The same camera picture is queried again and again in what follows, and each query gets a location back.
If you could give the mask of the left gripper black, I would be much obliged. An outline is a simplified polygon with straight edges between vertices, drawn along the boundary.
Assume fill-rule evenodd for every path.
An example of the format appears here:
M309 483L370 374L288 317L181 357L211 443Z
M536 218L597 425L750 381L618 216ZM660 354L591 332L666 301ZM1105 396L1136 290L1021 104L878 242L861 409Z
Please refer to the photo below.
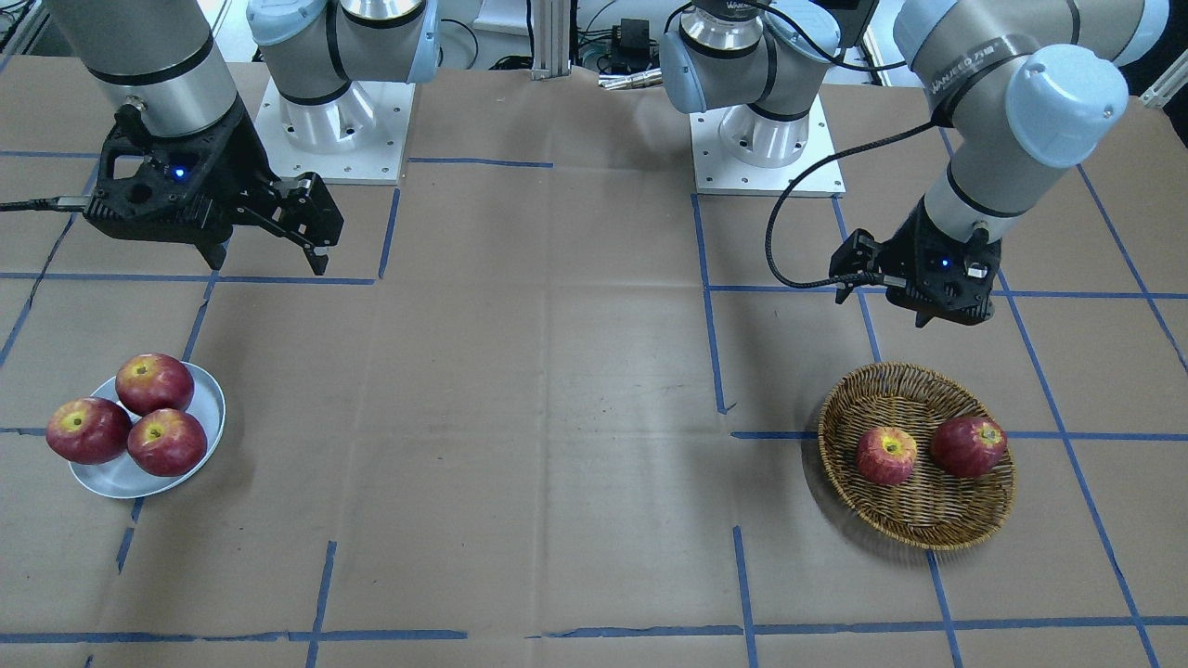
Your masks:
M879 242L859 228L833 253L829 277L839 279L834 303L843 304L858 284L886 286L892 304L914 310L915 327L941 319L965 326L988 321L1001 263L1001 242L977 223L966 241L939 229L918 202L895 237Z

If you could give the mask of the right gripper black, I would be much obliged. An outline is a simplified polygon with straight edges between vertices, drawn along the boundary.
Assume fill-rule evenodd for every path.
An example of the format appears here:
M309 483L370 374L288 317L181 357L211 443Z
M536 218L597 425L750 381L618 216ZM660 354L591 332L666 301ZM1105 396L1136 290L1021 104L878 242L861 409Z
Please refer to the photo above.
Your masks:
M84 218L114 239L188 244L225 267L234 225L258 225L303 251L326 275L345 218L321 174L278 179L242 97L190 136L153 136L146 106L115 111Z

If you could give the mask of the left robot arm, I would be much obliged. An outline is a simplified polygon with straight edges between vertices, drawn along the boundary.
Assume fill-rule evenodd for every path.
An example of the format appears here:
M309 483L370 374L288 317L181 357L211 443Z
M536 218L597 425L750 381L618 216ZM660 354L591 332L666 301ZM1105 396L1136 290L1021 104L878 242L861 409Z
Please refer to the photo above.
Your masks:
M843 68L871 1L691 1L659 43L666 96L683 113L726 109L738 160L781 169L800 155L826 71ZM1001 237L1120 122L1123 67L1169 24L1168 1L906 1L895 44L929 122L962 146L895 237L857 231L827 283L843 302L884 285L892 304L965 326L993 316Z

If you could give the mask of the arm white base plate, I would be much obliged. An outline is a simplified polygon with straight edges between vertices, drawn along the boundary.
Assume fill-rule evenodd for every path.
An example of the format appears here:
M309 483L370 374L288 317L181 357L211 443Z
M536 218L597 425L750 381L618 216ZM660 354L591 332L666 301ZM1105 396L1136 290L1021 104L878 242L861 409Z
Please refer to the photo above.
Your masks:
M689 128L695 190L702 195L777 196L815 160L834 152L819 96L792 122L740 105L691 113Z
M399 185L416 86L353 82L328 103L293 103L270 81L255 114L273 174L320 174L327 185Z

